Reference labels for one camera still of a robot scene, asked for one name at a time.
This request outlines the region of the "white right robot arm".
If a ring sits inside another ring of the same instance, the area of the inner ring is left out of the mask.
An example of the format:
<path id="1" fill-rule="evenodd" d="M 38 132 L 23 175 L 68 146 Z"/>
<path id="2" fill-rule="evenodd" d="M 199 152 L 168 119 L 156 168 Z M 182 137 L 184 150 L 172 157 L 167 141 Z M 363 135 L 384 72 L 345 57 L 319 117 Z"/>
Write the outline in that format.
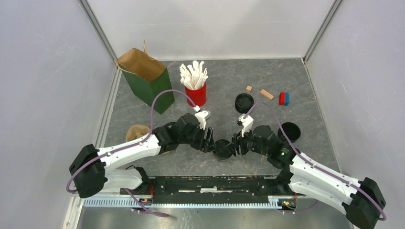
<path id="1" fill-rule="evenodd" d="M 234 134 L 231 144 L 235 155 L 258 153 L 280 169 L 276 189 L 282 195 L 292 191 L 323 202 L 360 229 L 373 229 L 386 218 L 386 201 L 373 179 L 359 180 L 316 162 L 293 146 L 300 135 L 300 128 L 290 122 L 283 123 L 277 132 L 268 125 L 259 125 Z"/>

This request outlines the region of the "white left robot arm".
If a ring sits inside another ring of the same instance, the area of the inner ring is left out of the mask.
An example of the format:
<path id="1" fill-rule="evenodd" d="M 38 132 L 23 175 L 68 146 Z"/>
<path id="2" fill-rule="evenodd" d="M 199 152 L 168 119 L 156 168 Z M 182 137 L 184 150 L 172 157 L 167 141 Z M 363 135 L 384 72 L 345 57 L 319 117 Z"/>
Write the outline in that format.
<path id="1" fill-rule="evenodd" d="M 155 128 L 151 134 L 111 147 L 84 146 L 69 167 L 75 192 L 81 198 L 89 198 L 102 190 L 128 188 L 138 194 L 149 191 L 150 181 L 140 168 L 121 169 L 121 166 L 139 159 L 157 156 L 175 150 L 179 145 L 210 152 L 213 146 L 213 130 L 206 127 L 210 117 L 207 110 L 187 113 L 176 122 Z"/>

